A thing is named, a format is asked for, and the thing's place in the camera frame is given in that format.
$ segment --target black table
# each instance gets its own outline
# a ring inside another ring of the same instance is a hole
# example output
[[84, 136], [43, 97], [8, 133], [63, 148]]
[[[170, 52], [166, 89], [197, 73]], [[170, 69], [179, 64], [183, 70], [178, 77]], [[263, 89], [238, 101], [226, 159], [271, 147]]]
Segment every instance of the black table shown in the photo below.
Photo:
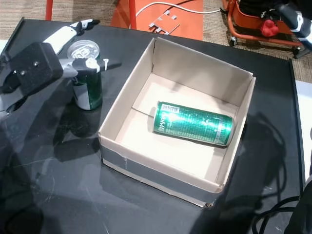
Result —
[[[13, 56], [66, 25], [23, 20]], [[298, 195], [304, 182], [298, 104], [289, 61], [212, 43], [164, 36], [254, 72], [256, 85], [230, 184], [212, 208], [200, 208], [101, 164], [97, 130], [155, 34], [96, 26], [83, 36], [102, 58], [122, 66], [102, 74], [103, 105], [86, 112], [59, 80], [0, 124], [0, 227], [8, 233], [250, 233], [255, 213]], [[66, 57], [66, 46], [60, 58]], [[267, 233], [281, 233], [279, 214]]]

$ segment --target open cardboard box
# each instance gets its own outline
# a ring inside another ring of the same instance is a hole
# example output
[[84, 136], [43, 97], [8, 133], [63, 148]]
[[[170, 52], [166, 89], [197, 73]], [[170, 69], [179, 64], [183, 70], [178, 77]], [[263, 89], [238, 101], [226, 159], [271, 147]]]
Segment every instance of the open cardboard box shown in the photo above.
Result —
[[[100, 130], [104, 164], [203, 206], [228, 180], [245, 124], [252, 73], [182, 45], [153, 39], [128, 77]], [[227, 148], [153, 133], [158, 101], [231, 116]]]

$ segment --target soda can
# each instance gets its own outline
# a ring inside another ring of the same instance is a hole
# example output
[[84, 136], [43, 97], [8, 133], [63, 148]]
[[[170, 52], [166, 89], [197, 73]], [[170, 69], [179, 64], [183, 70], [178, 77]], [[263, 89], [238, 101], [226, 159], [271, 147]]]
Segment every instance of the soda can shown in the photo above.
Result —
[[233, 137], [234, 120], [218, 113], [158, 102], [153, 130], [162, 135], [228, 146]]
[[[99, 59], [99, 46], [91, 40], [79, 40], [67, 50], [70, 59]], [[101, 73], [77, 76], [72, 79], [76, 105], [83, 110], [94, 110], [102, 104]]]

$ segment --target barcode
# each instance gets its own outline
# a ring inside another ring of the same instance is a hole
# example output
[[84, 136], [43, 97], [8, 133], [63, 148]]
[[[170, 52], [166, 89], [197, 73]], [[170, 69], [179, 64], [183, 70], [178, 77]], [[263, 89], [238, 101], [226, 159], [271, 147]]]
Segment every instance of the barcode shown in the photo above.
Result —
[[161, 105], [161, 110], [162, 111], [170, 111], [170, 112], [177, 113], [177, 114], [180, 112], [179, 107], [170, 106], [170, 105], [166, 105], [166, 104]]

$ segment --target white cable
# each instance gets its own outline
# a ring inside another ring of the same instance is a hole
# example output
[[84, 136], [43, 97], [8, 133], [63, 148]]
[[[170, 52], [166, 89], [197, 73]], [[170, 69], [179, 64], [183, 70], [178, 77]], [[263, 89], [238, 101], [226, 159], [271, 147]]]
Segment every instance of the white cable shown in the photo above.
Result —
[[211, 13], [216, 13], [216, 12], [219, 12], [219, 10], [215, 10], [215, 11], [207, 11], [207, 12], [201, 12], [201, 11], [193, 11], [193, 10], [190, 10], [190, 9], [187, 9], [183, 6], [179, 6], [179, 5], [175, 5], [173, 3], [169, 3], [169, 2], [163, 2], [163, 1], [155, 1], [155, 2], [152, 2], [150, 4], [147, 4], [146, 6], [144, 6], [142, 9], [140, 9], [137, 13], [136, 13], [136, 17], [142, 12], [144, 11], [146, 8], [152, 6], [152, 5], [155, 5], [155, 4], [161, 4], [161, 5], [168, 5], [168, 6], [174, 6], [176, 8], [179, 8], [181, 10], [184, 10], [184, 11], [188, 11], [188, 12], [192, 12], [192, 13], [197, 13], [197, 14], [211, 14]]

